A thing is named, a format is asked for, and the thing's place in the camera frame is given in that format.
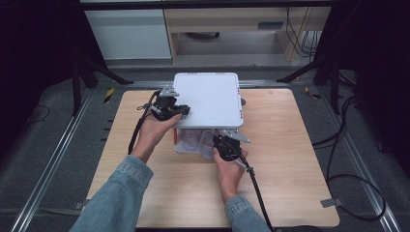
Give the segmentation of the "person's left hand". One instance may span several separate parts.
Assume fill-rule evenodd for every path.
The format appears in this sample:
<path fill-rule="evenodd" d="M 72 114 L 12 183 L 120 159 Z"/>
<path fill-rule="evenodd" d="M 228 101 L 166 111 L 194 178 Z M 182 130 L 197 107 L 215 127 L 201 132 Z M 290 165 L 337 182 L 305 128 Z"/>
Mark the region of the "person's left hand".
<path fill-rule="evenodd" d="M 166 121 L 159 121 L 154 116 L 145 118 L 139 131 L 138 139 L 131 155 L 146 163 L 168 130 L 173 128 L 182 118 L 181 114 Z"/>

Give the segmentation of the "wooden desk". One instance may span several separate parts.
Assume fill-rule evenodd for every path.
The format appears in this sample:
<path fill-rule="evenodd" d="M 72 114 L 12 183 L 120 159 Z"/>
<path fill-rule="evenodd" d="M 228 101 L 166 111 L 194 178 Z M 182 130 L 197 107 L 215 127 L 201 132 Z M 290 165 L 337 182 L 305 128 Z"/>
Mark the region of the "wooden desk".
<path fill-rule="evenodd" d="M 297 54 L 306 31 L 322 31 L 330 7 L 164 10 L 172 60 L 181 33 L 275 31 L 285 59 Z"/>

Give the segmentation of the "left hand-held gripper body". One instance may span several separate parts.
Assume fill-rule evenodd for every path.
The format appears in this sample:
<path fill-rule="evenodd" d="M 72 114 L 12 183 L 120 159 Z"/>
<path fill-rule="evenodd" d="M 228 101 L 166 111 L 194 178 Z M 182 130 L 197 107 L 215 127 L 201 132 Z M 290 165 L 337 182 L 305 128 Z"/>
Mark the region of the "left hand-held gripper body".
<path fill-rule="evenodd" d="M 166 121 L 182 111 L 176 105 L 179 94 L 173 87 L 164 87 L 154 93 L 155 102 L 150 106 L 152 114 L 159 121 Z"/>

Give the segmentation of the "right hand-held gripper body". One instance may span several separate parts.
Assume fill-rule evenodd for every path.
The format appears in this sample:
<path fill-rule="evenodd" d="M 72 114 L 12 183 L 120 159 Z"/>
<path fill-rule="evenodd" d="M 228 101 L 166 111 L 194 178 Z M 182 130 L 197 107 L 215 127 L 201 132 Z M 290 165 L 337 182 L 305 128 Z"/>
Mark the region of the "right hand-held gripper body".
<path fill-rule="evenodd" d="M 221 136 L 220 144 L 214 147 L 225 161 L 239 159 L 242 154 L 241 143 L 250 143 L 250 140 L 238 129 L 224 129 L 218 133 Z"/>

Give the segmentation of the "black metal stand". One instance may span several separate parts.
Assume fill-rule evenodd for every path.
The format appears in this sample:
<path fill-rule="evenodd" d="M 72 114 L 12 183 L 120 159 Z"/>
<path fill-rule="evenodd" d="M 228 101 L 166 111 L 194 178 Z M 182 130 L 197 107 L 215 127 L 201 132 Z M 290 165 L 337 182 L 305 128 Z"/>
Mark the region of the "black metal stand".
<path fill-rule="evenodd" d="M 116 81 L 121 85 L 132 84 L 132 81 L 126 80 L 123 77 L 111 72 L 108 68 L 93 62 L 90 59 L 82 59 L 75 61 L 72 65 L 73 76 L 73 116 L 76 116 L 82 106 L 80 80 L 83 80 L 87 88 L 95 88 L 98 80 L 94 75 L 94 71 L 102 73 L 106 77 Z"/>
<path fill-rule="evenodd" d="M 313 79 L 315 85 L 324 85 L 328 80 L 331 81 L 330 103 L 334 113 L 338 115 L 339 62 L 335 55 L 320 55 L 290 75 L 278 79 L 278 82 L 289 83 L 314 69 L 316 69 L 316 75 Z"/>

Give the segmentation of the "white shoe box orange clips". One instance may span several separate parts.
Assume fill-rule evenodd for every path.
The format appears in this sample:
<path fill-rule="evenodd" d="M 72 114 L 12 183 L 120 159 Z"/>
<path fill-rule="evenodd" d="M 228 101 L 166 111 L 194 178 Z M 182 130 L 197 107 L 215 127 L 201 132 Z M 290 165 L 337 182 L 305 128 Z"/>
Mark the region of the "white shoe box orange clips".
<path fill-rule="evenodd" d="M 174 150 L 179 154 L 201 155 L 204 131 L 218 134 L 224 129 L 239 129 L 244 123 L 238 75 L 233 72 L 177 73 L 173 88 L 179 94 L 177 103 L 190 107 L 190 117 L 176 126 Z M 182 130 L 201 130 L 196 149 L 183 146 Z"/>

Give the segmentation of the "metal floor rail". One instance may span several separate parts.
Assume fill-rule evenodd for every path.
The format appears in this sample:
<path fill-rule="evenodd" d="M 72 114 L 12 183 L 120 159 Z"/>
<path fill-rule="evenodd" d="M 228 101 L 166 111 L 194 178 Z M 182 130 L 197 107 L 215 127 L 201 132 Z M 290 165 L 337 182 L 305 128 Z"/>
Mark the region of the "metal floor rail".
<path fill-rule="evenodd" d="M 44 171 L 36 183 L 33 191 L 30 194 L 30 197 L 23 205 L 22 209 L 19 211 L 11 232 L 25 232 L 28 228 L 32 218 L 39 209 L 39 205 L 42 202 L 44 195 L 48 189 L 48 186 L 53 179 L 59 164 L 64 157 L 73 136 L 78 128 L 78 125 L 83 118 L 83 115 L 89 105 L 89 102 L 94 95 L 94 89 L 86 89 L 84 96 L 80 100 L 80 107 L 78 111 L 69 121 L 66 126 L 63 135 L 61 136 L 56 148 L 54 149 L 48 163 L 46 164 Z"/>
<path fill-rule="evenodd" d="M 330 159 L 334 157 L 334 151 L 336 145 L 341 142 L 344 146 L 344 149 L 347 153 L 347 156 L 350 159 L 351 164 L 355 169 L 355 174 L 336 174 L 334 176 L 330 175 L 331 162 L 328 161 L 326 180 L 330 183 L 336 179 L 352 179 L 358 180 L 361 182 L 362 187 L 366 193 L 366 197 L 373 208 L 374 216 L 365 217 L 360 216 L 357 213 L 349 212 L 345 207 L 340 206 L 339 208 L 349 215 L 352 218 L 361 221 L 378 221 L 383 227 L 384 232 L 403 232 L 398 221 L 395 218 L 394 213 L 392 212 L 387 200 L 385 199 L 383 193 L 378 187 L 376 181 L 373 178 L 373 175 L 370 173 L 369 168 L 367 167 L 365 161 L 363 160 L 361 154 L 359 153 L 357 146 L 353 142 L 352 137 L 350 136 L 347 130 L 346 123 L 346 114 L 347 109 L 351 103 L 350 100 L 346 99 L 343 102 L 342 107 L 338 107 L 339 114 L 336 115 L 331 107 L 330 103 L 330 90 L 327 90 L 325 87 L 319 87 L 318 93 L 320 94 L 322 100 L 326 104 L 329 114 L 337 128 L 337 137 L 332 145 L 332 152 Z"/>

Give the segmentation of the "person's right hand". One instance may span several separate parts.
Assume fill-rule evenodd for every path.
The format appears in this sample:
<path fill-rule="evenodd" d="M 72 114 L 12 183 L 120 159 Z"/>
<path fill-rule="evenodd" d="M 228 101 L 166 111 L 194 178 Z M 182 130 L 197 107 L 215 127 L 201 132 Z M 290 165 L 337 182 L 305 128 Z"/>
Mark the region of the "person's right hand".
<path fill-rule="evenodd" d="M 245 169 L 237 161 L 225 161 L 214 149 L 214 162 L 218 171 L 221 199 L 224 204 L 238 194 L 238 186 Z"/>

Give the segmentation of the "white cabinet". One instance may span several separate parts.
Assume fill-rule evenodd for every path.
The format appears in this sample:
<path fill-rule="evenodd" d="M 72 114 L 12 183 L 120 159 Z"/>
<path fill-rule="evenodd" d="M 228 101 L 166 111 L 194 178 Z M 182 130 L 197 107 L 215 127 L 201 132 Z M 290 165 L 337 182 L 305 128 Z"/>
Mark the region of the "white cabinet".
<path fill-rule="evenodd" d="M 171 58 L 162 10 L 85 13 L 105 60 Z"/>

